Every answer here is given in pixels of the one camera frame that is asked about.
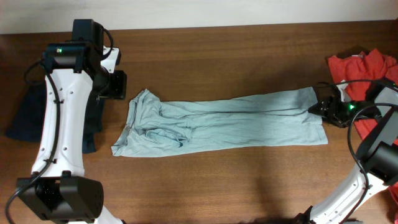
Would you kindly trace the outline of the light blue t-shirt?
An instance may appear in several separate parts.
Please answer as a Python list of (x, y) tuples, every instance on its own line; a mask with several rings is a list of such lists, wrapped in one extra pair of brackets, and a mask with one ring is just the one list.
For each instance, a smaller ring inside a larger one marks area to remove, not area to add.
[(114, 156), (167, 157), (254, 146), (328, 144), (322, 119), (308, 112), (311, 87), (216, 101), (161, 101), (149, 90), (129, 103)]

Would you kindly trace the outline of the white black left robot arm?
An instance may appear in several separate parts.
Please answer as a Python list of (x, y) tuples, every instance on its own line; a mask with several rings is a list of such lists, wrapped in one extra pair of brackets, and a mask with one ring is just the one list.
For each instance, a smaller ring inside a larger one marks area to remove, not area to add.
[(101, 24), (76, 19), (72, 38), (50, 44), (40, 61), (47, 87), (42, 139), (31, 174), (17, 180), (14, 198), (43, 221), (119, 223), (104, 205), (101, 182), (85, 177), (82, 156), (88, 102), (126, 97), (127, 76), (116, 69), (121, 52), (104, 45), (108, 37)]

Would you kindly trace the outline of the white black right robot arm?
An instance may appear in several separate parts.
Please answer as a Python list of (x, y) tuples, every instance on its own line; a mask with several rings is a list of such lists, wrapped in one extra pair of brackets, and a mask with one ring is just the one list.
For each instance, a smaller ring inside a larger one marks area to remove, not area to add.
[(355, 162), (352, 172), (328, 198), (299, 213), (294, 223), (349, 223), (365, 201), (397, 183), (397, 85), (388, 78), (370, 80), (369, 84), (363, 101), (343, 101), (338, 84), (330, 84), (333, 94), (309, 108), (309, 113), (348, 131), (360, 120), (375, 119), (376, 126), (357, 150), (347, 134)]

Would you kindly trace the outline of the red garment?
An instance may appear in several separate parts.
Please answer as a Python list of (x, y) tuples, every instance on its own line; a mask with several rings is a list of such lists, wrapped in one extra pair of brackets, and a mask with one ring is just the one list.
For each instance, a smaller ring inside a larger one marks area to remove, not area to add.
[(354, 101), (363, 101), (372, 80), (386, 78), (397, 83), (397, 57), (381, 53), (378, 49), (360, 50), (347, 56), (327, 58), (333, 81), (344, 86)]

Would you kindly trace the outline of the dark navy folded garment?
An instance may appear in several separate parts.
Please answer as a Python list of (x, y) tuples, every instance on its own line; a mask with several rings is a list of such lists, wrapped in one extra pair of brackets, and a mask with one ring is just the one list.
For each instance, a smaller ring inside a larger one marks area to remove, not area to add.
[[(44, 126), (46, 108), (46, 86), (40, 84), (30, 86), (22, 99), (19, 109), (6, 129), (5, 135), (11, 139), (28, 142), (40, 142)], [(103, 129), (102, 117), (104, 99), (88, 100), (85, 112), (85, 122), (82, 140), (82, 153), (96, 152), (95, 134)]]

